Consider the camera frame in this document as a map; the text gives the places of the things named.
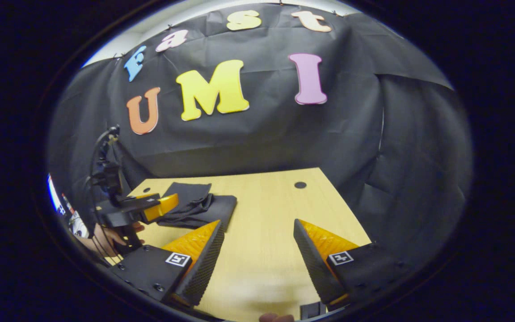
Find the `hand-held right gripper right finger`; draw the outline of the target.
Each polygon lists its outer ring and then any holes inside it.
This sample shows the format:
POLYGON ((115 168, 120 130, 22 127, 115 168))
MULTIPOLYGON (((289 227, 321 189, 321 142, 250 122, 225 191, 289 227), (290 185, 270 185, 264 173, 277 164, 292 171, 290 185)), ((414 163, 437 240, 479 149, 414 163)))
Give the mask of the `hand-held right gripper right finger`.
POLYGON ((301 219, 293 236, 309 277, 328 310, 371 302, 403 283, 412 265, 378 243, 358 246, 301 219))

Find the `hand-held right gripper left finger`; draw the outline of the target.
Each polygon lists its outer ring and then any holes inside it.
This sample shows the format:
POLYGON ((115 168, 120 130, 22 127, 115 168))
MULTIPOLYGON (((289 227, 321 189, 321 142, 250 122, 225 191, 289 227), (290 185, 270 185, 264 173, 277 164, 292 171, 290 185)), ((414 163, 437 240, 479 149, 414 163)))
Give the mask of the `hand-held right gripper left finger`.
POLYGON ((224 242, 225 226, 215 220, 163 247, 143 245, 114 266, 114 274, 157 302, 197 306, 208 287, 224 242))

